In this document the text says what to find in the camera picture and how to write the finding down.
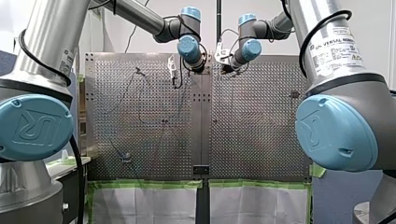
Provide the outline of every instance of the cable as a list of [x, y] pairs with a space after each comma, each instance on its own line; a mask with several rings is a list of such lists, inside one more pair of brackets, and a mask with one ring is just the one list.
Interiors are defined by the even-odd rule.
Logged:
[[289, 20], [293, 21], [293, 19], [291, 18], [291, 15], [288, 11], [288, 8], [286, 6], [286, 0], [281, 0], [282, 1], [282, 7], [283, 7], [283, 11], [285, 12], [286, 16], [289, 18]]
[[341, 16], [341, 15], [347, 15], [346, 19], [349, 20], [352, 17], [352, 12], [349, 10], [341, 10], [341, 11], [334, 12], [332, 15], [330, 15], [330, 16], [324, 18], [323, 20], [321, 20], [320, 22], [318, 22], [318, 24], [314, 27], [314, 29], [312, 29], [306, 36], [303, 44], [301, 45], [300, 56], [299, 56], [300, 69], [305, 77], [306, 77], [306, 71], [305, 71], [305, 66], [304, 66], [304, 56], [305, 56], [305, 52], [308, 48], [308, 45], [311, 42], [312, 37], [314, 37], [314, 35], [322, 28], [322, 26], [324, 24], [326, 24], [331, 19], [333, 19], [337, 16]]
[[136, 74], [137, 74], [137, 72], [132, 73], [131, 80], [129, 80], [128, 86], [126, 87], [125, 92], [122, 94], [122, 97], [121, 97], [119, 103], [117, 105], [115, 105], [112, 109], [107, 111], [105, 114], [110, 114], [111, 112], [113, 112], [115, 109], [117, 109], [121, 105], [122, 101], [125, 99], [126, 93], [128, 92], [129, 88], [131, 87], [132, 82], [134, 81], [134, 75], [136, 75]]
[[[145, 7], [149, 4], [149, 1], [150, 1], [150, 0], [147, 0], [147, 1], [146, 1]], [[128, 52], [129, 46], [131, 46], [132, 36], [134, 36], [134, 33], [136, 32], [136, 28], [137, 28], [137, 25], [134, 26], [134, 29], [132, 30], [131, 35], [129, 35], [128, 44], [127, 44], [127, 46], [126, 46], [125, 53]]]
[[233, 29], [225, 29], [225, 30], [223, 30], [223, 31], [221, 32], [221, 35], [220, 35], [220, 38], [219, 38], [219, 42], [221, 42], [221, 39], [222, 39], [223, 35], [224, 35], [227, 31], [228, 31], [228, 32], [231, 32], [231, 33], [234, 33], [234, 34], [236, 34], [236, 35], [239, 36], [238, 32], [236, 32], [235, 30], [233, 30]]
[[390, 214], [388, 217], [386, 217], [384, 220], [382, 220], [378, 224], [388, 224], [391, 221], [393, 221], [394, 219], [396, 219], [396, 212]]
[[58, 71], [57, 69], [55, 69], [55, 68], [53, 68], [53, 67], [50, 67], [49, 65], [44, 64], [43, 62], [41, 62], [40, 60], [38, 60], [37, 57], [36, 57], [32, 52], [29, 51], [29, 49], [28, 49], [27, 46], [26, 46], [26, 43], [24, 42], [25, 33], [26, 33], [26, 29], [23, 30], [23, 31], [21, 32], [20, 38], [19, 38], [19, 40], [20, 40], [20, 45], [21, 45], [21, 49], [23, 50], [23, 52], [24, 52], [30, 59], [32, 59], [35, 63], [38, 63], [38, 65], [44, 67], [45, 69], [51, 71], [52, 73], [54, 73], [54, 74], [56, 74], [56, 75], [62, 77], [62, 78], [66, 81], [66, 85], [67, 85], [67, 86], [70, 86], [70, 84], [71, 84], [72, 82], [71, 82], [70, 78], [69, 78], [67, 75], [65, 75], [64, 73], [62, 73], [61, 71]]
[[268, 38], [268, 41], [269, 41], [270, 43], [274, 43], [274, 41], [275, 41], [275, 34], [274, 34], [274, 30], [272, 29], [272, 26], [271, 26], [270, 22], [268, 22], [268, 21], [263, 21], [263, 22], [267, 25], [267, 31], [266, 31], [266, 33], [265, 33], [265, 37]]
[[113, 0], [107, 0], [107, 1], [105, 1], [104, 3], [102, 3], [102, 4], [100, 4], [100, 5], [96, 6], [96, 7], [90, 7], [90, 8], [88, 8], [88, 10], [94, 10], [94, 9], [99, 8], [99, 7], [104, 7], [105, 5], [107, 5], [108, 3], [110, 3], [111, 1], [113, 1]]
[[70, 138], [70, 145], [76, 158], [77, 172], [78, 172], [78, 219], [77, 224], [82, 224], [84, 219], [84, 205], [85, 205], [85, 177], [84, 168], [82, 167], [81, 155], [78, 150], [75, 137]]

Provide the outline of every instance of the metal bracket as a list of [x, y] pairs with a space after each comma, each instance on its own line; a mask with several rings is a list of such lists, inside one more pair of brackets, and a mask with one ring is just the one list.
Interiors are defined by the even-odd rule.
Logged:
[[231, 53], [230, 50], [223, 49], [222, 42], [219, 42], [218, 46], [216, 47], [216, 54], [215, 54], [216, 62], [221, 63], [221, 64], [230, 65], [230, 62], [229, 62], [229, 57], [231, 57], [230, 53]]
[[195, 165], [193, 166], [193, 173], [195, 175], [209, 175], [208, 165]]

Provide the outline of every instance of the ur logo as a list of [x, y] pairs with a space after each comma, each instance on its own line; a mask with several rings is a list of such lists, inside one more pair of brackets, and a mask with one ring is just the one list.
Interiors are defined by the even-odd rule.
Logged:
[[303, 133], [310, 151], [320, 150], [328, 145], [326, 132], [317, 112], [301, 120], [300, 132]]
[[61, 117], [33, 110], [24, 110], [14, 134], [13, 142], [18, 144], [53, 145], [61, 124]]

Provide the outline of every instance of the white cloth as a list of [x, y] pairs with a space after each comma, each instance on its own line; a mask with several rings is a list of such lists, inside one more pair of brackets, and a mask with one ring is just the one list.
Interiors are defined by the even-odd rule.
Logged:
[[308, 189], [211, 188], [211, 224], [306, 224]]
[[197, 189], [97, 189], [93, 224], [195, 224]]

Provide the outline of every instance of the silver cylinder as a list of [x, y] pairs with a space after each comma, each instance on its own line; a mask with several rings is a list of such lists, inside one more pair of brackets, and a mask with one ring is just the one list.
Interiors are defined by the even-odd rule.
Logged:
[[[69, 76], [89, 3], [90, 0], [36, 0], [24, 37], [27, 48], [42, 63]], [[2, 78], [69, 94], [63, 78], [38, 65], [22, 50], [13, 73]]]
[[[103, 4], [106, 0], [94, 1]], [[105, 7], [111, 11], [114, 10], [113, 2], [106, 4]], [[160, 15], [135, 0], [117, 0], [115, 12], [152, 35], [158, 35], [165, 24], [165, 20]]]
[[1, 223], [62, 224], [63, 219], [62, 184], [54, 182], [44, 194], [22, 203], [0, 207]]
[[[289, 10], [301, 46], [320, 21], [341, 7], [337, 0], [289, 0]], [[309, 90], [335, 78], [366, 71], [347, 15], [333, 18], [314, 35], [305, 52], [304, 65]]]
[[0, 208], [32, 200], [51, 188], [43, 161], [14, 161], [0, 164]]

